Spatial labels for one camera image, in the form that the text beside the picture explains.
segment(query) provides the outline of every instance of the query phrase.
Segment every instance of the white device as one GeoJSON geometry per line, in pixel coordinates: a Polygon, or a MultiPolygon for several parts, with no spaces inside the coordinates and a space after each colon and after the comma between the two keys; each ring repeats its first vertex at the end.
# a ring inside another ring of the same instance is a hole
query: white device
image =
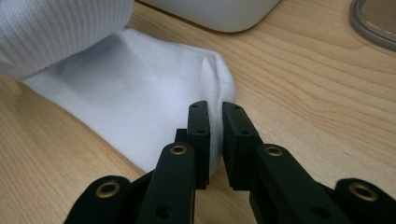
{"type": "Polygon", "coordinates": [[[186,20],[222,32],[246,30],[279,0],[141,0],[186,20]]]}

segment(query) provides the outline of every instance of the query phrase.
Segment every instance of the folded sock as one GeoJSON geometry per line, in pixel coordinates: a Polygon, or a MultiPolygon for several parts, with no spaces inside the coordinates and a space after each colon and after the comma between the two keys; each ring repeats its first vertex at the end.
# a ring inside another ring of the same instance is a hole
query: folded sock
{"type": "MultiPolygon", "coordinates": [[[[53,7],[50,0],[35,1],[47,2],[53,7]]],[[[70,2],[81,7],[79,2],[85,1],[70,2]]],[[[87,2],[102,4],[99,3],[101,1],[87,2]]],[[[80,8],[80,14],[84,14],[86,9],[80,8]]],[[[99,12],[92,9],[92,13],[96,15],[99,12]]],[[[98,31],[97,27],[105,26],[107,28],[103,29],[107,32],[92,34],[84,31],[85,35],[113,33],[114,27],[123,23],[120,22],[123,20],[122,15],[126,14],[121,13],[122,18],[109,17],[100,24],[86,25],[95,31],[98,31]]],[[[71,20],[68,23],[74,24],[80,21],[77,17],[67,19],[71,20]]],[[[23,25],[20,27],[23,30],[21,34],[38,35],[35,32],[28,33],[32,31],[30,23],[23,25]]],[[[45,50],[51,51],[45,43],[41,43],[43,46],[38,43],[34,49],[29,49],[23,45],[25,43],[22,43],[22,37],[19,37],[21,43],[15,42],[12,48],[7,49],[7,53],[0,53],[0,61],[12,65],[9,66],[12,67],[11,76],[19,78],[32,90],[69,111],[147,172],[155,168],[163,147],[174,141],[176,129],[187,127],[189,105],[206,100],[212,133],[211,171],[217,167],[222,145],[221,104],[223,101],[232,102],[235,91],[232,76],[216,52],[163,42],[133,29],[118,30],[105,39],[105,35],[88,38],[90,40],[73,39],[74,35],[67,35],[67,32],[75,31],[68,30],[67,27],[49,38],[64,35],[68,36],[64,41],[73,43],[55,46],[54,50],[58,53],[50,52],[50,60],[40,61],[45,50]],[[74,54],[74,50],[69,50],[69,45],[79,45],[80,52],[74,54]],[[29,58],[29,52],[42,55],[29,58]],[[15,58],[21,59],[21,62],[32,62],[20,66],[19,61],[10,55],[16,55],[15,58]],[[34,66],[35,61],[40,61],[40,65],[34,66]]],[[[43,28],[50,31],[54,27],[43,28]]],[[[4,41],[0,37],[0,42],[0,47],[4,48],[9,40],[4,41]]]]}

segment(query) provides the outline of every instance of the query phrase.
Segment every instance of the wooden surface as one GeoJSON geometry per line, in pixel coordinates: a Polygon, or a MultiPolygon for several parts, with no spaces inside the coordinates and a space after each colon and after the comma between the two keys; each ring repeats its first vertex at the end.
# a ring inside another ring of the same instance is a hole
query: wooden surface
{"type": "MultiPolygon", "coordinates": [[[[287,148],[317,181],[357,177],[396,198],[396,53],[364,40],[349,1],[284,0],[258,25],[221,34],[134,4],[130,26],[222,54],[237,103],[262,139],[287,148]]],[[[0,76],[0,222],[61,223],[104,175],[143,172],[88,127],[0,76]]],[[[224,168],[198,191],[196,223],[255,223],[224,168]]]]}

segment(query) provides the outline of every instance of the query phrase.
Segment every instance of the clear plastic lid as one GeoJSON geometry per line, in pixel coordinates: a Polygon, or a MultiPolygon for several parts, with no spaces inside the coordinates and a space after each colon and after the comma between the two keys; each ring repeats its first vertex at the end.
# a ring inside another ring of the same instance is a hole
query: clear plastic lid
{"type": "Polygon", "coordinates": [[[350,21],[360,35],[396,51],[396,0],[354,0],[350,21]]]}

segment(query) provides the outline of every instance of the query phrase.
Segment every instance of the brass insert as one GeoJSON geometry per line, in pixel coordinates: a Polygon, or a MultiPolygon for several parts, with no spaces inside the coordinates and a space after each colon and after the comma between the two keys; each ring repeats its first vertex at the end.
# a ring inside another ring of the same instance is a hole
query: brass insert
{"type": "Polygon", "coordinates": [[[187,148],[183,146],[175,146],[171,148],[171,153],[175,155],[183,155],[187,152],[187,148]]]}
{"type": "Polygon", "coordinates": [[[372,189],[369,189],[363,184],[360,183],[351,184],[349,185],[349,190],[356,197],[361,198],[364,201],[375,202],[376,200],[378,200],[378,195],[372,189]]]}
{"type": "Polygon", "coordinates": [[[282,150],[280,150],[277,147],[266,147],[265,151],[268,153],[270,156],[281,156],[283,155],[282,150]]]}
{"type": "Polygon", "coordinates": [[[115,180],[110,180],[103,183],[96,189],[96,196],[99,198],[109,198],[120,191],[120,183],[115,180]]]}

